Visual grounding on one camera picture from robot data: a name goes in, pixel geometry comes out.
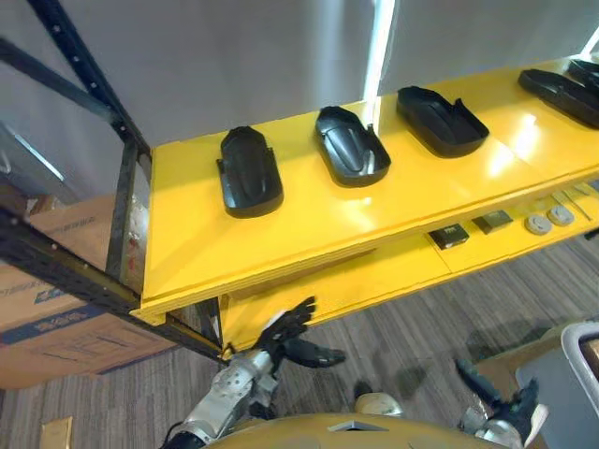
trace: floor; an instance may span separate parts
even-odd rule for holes
[[[410,418],[455,426],[477,402],[453,357],[479,360],[547,328],[599,312],[599,239],[568,240],[310,329],[346,350],[341,366],[280,371],[278,414],[350,410],[358,379],[401,400]],[[72,415],[72,447],[154,448],[204,394],[218,367],[184,349],[97,379],[66,378],[8,391],[0,448],[36,448],[41,423]]]

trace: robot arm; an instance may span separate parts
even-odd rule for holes
[[[274,372],[285,358],[309,368],[327,368],[343,362],[342,351],[297,338],[307,329],[314,309],[314,298],[306,299],[264,329],[253,349],[235,354],[163,449],[203,447],[226,435],[253,403],[268,408],[277,386]]]
[[[235,355],[212,380],[208,394],[177,428],[165,449],[203,447],[223,436],[253,402],[264,407],[277,385],[268,352],[253,349]]]

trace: black car part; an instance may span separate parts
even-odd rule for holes
[[[391,159],[373,126],[364,129],[358,116],[338,106],[320,109],[316,130],[333,178],[342,185],[370,185],[385,176]]]
[[[563,75],[545,70],[522,70],[518,83],[557,109],[593,128],[599,128],[599,96]]]
[[[283,202],[283,185],[264,136],[250,126],[232,129],[216,160],[226,211],[236,218],[257,217]]]
[[[599,95],[599,64],[573,59],[568,66],[568,73],[595,95]]]
[[[489,129],[458,98],[449,103],[429,89],[404,87],[397,95],[398,112],[439,157],[461,157],[476,150]]]

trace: yellow shelf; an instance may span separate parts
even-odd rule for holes
[[[578,188],[588,195],[575,189],[567,192],[592,219],[589,221],[567,197],[557,193],[555,197],[576,219],[565,227],[554,225],[545,236],[527,231],[524,219],[531,213],[546,214],[557,204],[552,196],[509,209],[514,223],[488,235],[471,221],[461,223],[470,238],[448,250],[439,250],[428,235],[399,238],[368,255],[257,295],[223,295],[223,342],[237,349],[250,347],[273,316],[306,297],[316,296],[317,309],[311,322],[315,325],[594,229],[599,225],[599,195],[586,184]]]
[[[420,144],[398,116],[395,94],[347,106],[373,122],[392,160],[381,181],[359,189],[329,175],[314,133],[317,112],[256,125],[285,190],[283,205],[259,218],[224,210],[215,160],[226,133],[156,148],[145,284],[133,313],[158,325],[167,311],[599,176],[599,133],[521,90],[518,74],[431,86],[460,96],[490,129],[481,148],[459,159]]]

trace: metal shelving frame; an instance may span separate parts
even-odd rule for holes
[[[136,164],[140,164],[150,181],[150,146],[110,87],[58,0],[27,2],[86,90],[83,91],[0,37],[2,61],[107,122],[123,141],[123,158],[117,181],[105,271],[95,268],[4,208],[0,209],[0,258],[128,323],[225,363],[221,358],[223,343],[216,298],[196,305],[200,330],[193,329],[172,315],[167,316],[163,325],[150,326],[130,314],[130,311],[139,307],[140,294],[123,283],[127,223]]]

